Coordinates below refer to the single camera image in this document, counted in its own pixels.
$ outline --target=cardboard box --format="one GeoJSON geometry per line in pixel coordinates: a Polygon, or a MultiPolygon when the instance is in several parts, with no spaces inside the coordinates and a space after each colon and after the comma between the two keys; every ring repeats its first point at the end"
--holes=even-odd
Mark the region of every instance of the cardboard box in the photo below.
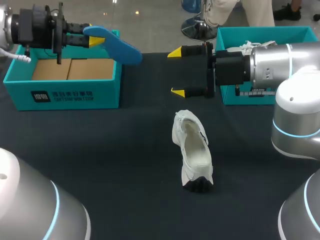
{"type": "MultiPolygon", "coordinates": [[[[230,47],[239,47],[250,41],[265,43],[276,41],[280,44],[294,44],[317,42],[318,39],[308,26],[276,26],[276,27],[220,27],[216,38],[215,50],[225,50],[230,47]]],[[[241,92],[254,92],[251,82],[240,85],[241,92]]],[[[275,104],[274,95],[264,96],[236,96],[234,85],[221,86],[221,95],[225,105],[267,105],[275,104]]],[[[276,89],[267,88],[266,91],[275,92],[276,89]]]]}
{"type": "Polygon", "coordinates": [[[12,60],[3,81],[19,111],[118,108],[122,65],[100,45],[63,48],[61,65],[50,50],[31,48],[30,57],[12,60]]]}

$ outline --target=floor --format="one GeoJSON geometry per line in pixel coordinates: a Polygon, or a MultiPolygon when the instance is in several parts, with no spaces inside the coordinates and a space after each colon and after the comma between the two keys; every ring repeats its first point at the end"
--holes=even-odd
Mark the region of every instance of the floor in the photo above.
{"type": "MultiPolygon", "coordinates": [[[[2,0],[14,12],[31,8],[33,4],[58,7],[61,0],[2,0]]],[[[273,0],[273,9],[286,5],[288,0],[273,0]]],[[[92,23],[120,30],[121,38],[143,53],[171,52],[181,45],[201,44],[181,33],[184,20],[194,16],[184,11],[181,0],[64,0],[63,13],[68,22],[92,23]]],[[[312,16],[320,13],[320,1],[303,0],[300,21],[276,22],[277,26],[311,26],[320,38],[320,23],[312,16]]],[[[240,7],[229,16],[226,26],[247,26],[246,15],[240,7]]]]}

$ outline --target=white pants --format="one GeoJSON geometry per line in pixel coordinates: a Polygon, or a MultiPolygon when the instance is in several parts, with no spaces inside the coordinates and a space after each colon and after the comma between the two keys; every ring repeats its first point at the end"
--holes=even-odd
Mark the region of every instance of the white pants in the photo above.
{"type": "MultiPolygon", "coordinates": [[[[223,25],[239,0],[208,0],[204,20],[211,27],[223,25]]],[[[241,0],[250,27],[275,26],[272,0],[241,0]]]]}
{"type": "Polygon", "coordinates": [[[274,27],[272,0],[241,0],[250,27],[274,27]]]}

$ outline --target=shoe insole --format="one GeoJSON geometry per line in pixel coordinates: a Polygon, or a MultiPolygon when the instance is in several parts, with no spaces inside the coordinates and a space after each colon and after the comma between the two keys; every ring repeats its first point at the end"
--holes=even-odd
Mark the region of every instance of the shoe insole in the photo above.
{"type": "Polygon", "coordinates": [[[102,45],[108,52],[109,57],[121,64],[138,65],[142,61],[142,54],[138,49],[122,41],[112,31],[103,26],[87,26],[84,28],[83,34],[105,38],[102,45]]]}
{"type": "Polygon", "coordinates": [[[196,130],[197,126],[193,122],[185,123],[186,139],[184,149],[186,153],[186,161],[190,167],[207,165],[208,155],[202,136],[196,130]]]}

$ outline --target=brown cardboard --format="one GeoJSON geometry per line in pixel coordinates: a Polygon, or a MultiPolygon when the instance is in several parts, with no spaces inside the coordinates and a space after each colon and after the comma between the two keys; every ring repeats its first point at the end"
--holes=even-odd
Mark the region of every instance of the brown cardboard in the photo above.
{"type": "Polygon", "coordinates": [[[71,64],[71,59],[62,59],[57,64],[57,59],[39,59],[32,75],[32,80],[66,80],[71,64]]]}
{"type": "Polygon", "coordinates": [[[112,79],[114,63],[114,60],[108,58],[73,59],[67,79],[112,79]]]}

